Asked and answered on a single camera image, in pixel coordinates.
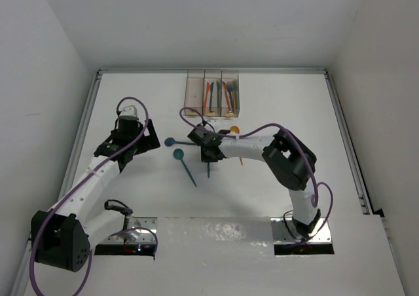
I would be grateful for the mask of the teal spoon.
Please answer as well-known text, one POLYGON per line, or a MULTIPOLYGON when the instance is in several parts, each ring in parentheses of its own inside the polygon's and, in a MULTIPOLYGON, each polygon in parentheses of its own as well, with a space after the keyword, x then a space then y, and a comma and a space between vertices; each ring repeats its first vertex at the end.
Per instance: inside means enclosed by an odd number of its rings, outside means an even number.
POLYGON ((183 167, 184 167, 184 169, 185 169, 185 171, 186 171, 189 179, 192 181, 192 184, 195 187, 197 187, 197 184, 196 184, 196 182, 195 182, 195 180, 194 180, 194 178, 193 178, 190 170, 188 169, 188 167, 187 167, 187 165, 186 165, 186 163, 184 161, 184 151, 182 149, 175 149, 173 151, 173 157, 174 157, 174 159, 179 160, 181 162, 181 164, 183 165, 183 167))

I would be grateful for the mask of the yellow-orange spoon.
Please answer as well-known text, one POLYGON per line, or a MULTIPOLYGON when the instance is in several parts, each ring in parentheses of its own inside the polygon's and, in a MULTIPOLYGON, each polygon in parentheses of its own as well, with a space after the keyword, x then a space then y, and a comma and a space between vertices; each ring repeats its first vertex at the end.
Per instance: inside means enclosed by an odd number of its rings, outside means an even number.
MULTIPOLYGON (((231 126, 230 127, 230 131, 231 132, 234 132, 236 134, 239 134, 240 133, 240 129, 237 126, 231 126)), ((241 163, 242 166, 244 165, 244 162, 243 162, 243 159, 242 158, 240 158, 240 163, 241 163)))

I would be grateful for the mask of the red-orange knife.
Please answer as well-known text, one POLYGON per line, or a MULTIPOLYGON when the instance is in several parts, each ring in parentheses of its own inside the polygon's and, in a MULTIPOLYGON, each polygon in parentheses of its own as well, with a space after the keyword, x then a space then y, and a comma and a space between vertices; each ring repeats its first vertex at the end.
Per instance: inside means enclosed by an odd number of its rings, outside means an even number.
POLYGON ((209 93, 210 92, 210 83, 207 82, 206 83, 206 89, 205 89, 205 94, 204 94, 204 104, 203 104, 203 112, 206 112, 206 108, 208 107, 208 98, 209 98, 209 93))

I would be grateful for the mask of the red-orange fork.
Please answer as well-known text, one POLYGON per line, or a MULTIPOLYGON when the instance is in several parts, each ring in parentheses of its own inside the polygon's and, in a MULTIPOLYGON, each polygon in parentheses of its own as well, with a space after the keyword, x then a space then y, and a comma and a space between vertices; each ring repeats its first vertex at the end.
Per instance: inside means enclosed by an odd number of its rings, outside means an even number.
POLYGON ((230 106, 230 102, 229 102, 229 97, 228 97, 228 92, 227 92, 227 82, 226 81, 222 81, 224 89, 225 89, 225 98, 226 98, 226 102, 227 102, 227 107, 228 107, 228 112, 231 113, 232 112, 232 107, 230 106))

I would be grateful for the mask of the blue fork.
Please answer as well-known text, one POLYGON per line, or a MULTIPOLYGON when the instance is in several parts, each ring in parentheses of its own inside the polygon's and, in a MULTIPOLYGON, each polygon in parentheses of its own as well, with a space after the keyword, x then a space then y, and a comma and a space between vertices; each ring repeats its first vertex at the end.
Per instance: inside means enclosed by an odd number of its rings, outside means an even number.
POLYGON ((228 92, 230 106, 233 107, 234 106, 234 99, 233 99, 233 87, 232 87, 232 82, 231 81, 227 83, 227 92, 228 92))

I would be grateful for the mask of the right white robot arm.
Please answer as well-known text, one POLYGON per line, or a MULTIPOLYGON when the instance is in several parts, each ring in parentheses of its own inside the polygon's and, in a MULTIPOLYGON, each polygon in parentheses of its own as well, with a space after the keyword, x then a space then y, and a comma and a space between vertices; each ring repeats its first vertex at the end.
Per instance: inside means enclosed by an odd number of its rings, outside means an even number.
POLYGON ((229 130, 213 132, 199 124, 188 138, 200 148, 202 162, 236 157, 265 163, 289 191, 296 231, 305 238, 312 233, 321 216, 314 177, 317 158, 291 132, 280 129, 269 136, 238 135, 229 130))

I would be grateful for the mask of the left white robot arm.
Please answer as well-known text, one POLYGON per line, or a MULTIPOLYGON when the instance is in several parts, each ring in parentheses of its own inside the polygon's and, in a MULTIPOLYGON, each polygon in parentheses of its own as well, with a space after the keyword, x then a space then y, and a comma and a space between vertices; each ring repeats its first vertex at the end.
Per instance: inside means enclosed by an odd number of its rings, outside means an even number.
POLYGON ((159 147, 152 120, 119 117, 79 182, 49 211, 38 211, 32 217, 32 262, 77 272, 93 248, 126 229, 126 221, 133 214, 127 206, 105 203, 98 216, 88 216, 108 184, 136 155, 159 147))

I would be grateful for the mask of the dark blue spoon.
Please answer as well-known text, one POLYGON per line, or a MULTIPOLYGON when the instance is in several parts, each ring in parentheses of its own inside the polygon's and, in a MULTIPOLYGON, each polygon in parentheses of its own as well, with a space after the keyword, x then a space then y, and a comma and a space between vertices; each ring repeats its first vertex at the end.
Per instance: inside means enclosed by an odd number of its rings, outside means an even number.
POLYGON ((177 141, 173 137, 168 137, 164 140, 164 144, 167 147, 173 146, 173 145, 194 145, 193 142, 189 141, 177 141))

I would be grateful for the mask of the right clear container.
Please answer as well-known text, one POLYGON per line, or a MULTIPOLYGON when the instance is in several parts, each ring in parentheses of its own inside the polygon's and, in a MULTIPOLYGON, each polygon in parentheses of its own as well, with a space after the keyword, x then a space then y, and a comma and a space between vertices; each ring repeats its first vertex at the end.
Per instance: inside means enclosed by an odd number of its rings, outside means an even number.
POLYGON ((222 100, 221 100, 221 116, 225 118, 235 118, 238 117, 240 114, 240 85, 239 85, 239 74, 237 71, 233 70, 222 70, 221 71, 221 93, 222 93, 222 100), (222 81, 232 82, 236 81, 236 98, 237 98, 237 108, 233 109, 232 112, 228 112, 227 102, 225 98, 225 89, 223 86, 222 81))

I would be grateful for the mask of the clear container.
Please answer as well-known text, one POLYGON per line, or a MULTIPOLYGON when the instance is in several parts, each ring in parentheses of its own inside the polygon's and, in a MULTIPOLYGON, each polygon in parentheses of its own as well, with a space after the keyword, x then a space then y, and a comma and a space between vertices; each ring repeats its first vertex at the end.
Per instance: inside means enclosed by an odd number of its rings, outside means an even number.
POLYGON ((201 115, 203 114, 204 73, 205 71, 203 69, 188 70, 187 72, 184 106, 193 108, 194 111, 185 110, 183 115, 186 117, 198 116, 195 110, 201 115))
POLYGON ((202 112, 207 117, 221 115, 221 70, 205 70, 202 112))
POLYGON ((235 118, 238 117, 240 114, 240 85, 239 85, 239 74, 237 71, 233 70, 222 70, 221 71, 221 93, 222 93, 222 100, 221 100, 221 116, 225 118, 235 118), (225 98, 225 89, 223 86, 222 81, 232 82, 236 81, 236 98, 237 98, 237 108, 233 109, 232 112, 228 112, 227 102, 225 98))

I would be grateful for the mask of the left clear container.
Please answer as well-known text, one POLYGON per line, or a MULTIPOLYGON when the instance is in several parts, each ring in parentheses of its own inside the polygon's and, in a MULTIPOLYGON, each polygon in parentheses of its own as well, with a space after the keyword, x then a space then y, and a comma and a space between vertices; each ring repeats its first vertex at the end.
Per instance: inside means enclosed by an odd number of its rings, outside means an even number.
POLYGON ((185 110, 183 115, 186 117, 198 116, 195 110, 201 115, 203 114, 204 73, 205 71, 203 69, 188 70, 187 72, 184 106, 193 108, 194 111, 185 110))

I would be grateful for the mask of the middle clear container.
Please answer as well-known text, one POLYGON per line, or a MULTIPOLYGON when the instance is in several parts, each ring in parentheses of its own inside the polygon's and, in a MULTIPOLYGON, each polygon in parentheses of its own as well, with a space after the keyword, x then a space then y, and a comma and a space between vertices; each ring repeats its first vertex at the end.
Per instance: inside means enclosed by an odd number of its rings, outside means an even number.
POLYGON ((205 70, 202 112, 207 117, 221 115, 221 70, 205 70))

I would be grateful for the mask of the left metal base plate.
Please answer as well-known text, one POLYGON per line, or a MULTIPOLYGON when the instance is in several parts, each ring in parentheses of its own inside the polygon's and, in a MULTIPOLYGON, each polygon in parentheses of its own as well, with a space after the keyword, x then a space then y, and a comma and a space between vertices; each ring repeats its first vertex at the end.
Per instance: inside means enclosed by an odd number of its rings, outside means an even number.
POLYGON ((133 216, 126 221, 128 232, 105 238, 100 245, 105 246, 149 246, 155 247, 157 236, 157 217, 133 216))

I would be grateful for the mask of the metal base plate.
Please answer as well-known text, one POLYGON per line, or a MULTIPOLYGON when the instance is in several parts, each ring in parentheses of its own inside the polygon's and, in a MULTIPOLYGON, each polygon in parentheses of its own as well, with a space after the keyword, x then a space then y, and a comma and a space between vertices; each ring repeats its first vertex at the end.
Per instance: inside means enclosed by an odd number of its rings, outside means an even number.
POLYGON ((100 245, 105 246, 149 246, 155 247, 157 236, 157 217, 133 216, 126 221, 128 232, 105 238, 100 245))
POLYGON ((326 245, 332 244, 332 236, 328 222, 324 223, 324 218, 321 217, 314 227, 314 230, 308 235, 309 240, 297 232, 291 217, 271 217, 270 224, 272 228, 272 236, 275 244, 288 245, 298 244, 304 240, 307 244, 326 245))

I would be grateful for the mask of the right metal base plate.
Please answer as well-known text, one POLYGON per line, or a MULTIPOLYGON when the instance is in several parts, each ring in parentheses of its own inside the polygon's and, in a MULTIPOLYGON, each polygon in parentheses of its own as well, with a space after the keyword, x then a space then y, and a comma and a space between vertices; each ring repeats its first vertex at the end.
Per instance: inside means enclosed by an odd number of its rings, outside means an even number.
POLYGON ((328 222, 324 223, 324 218, 321 217, 314 227, 314 230, 308 235, 309 240, 297 232, 291 217, 271 217, 270 224, 272 228, 272 236, 275 244, 288 245, 298 244, 304 240, 307 244, 326 245, 332 244, 332 236, 328 222))

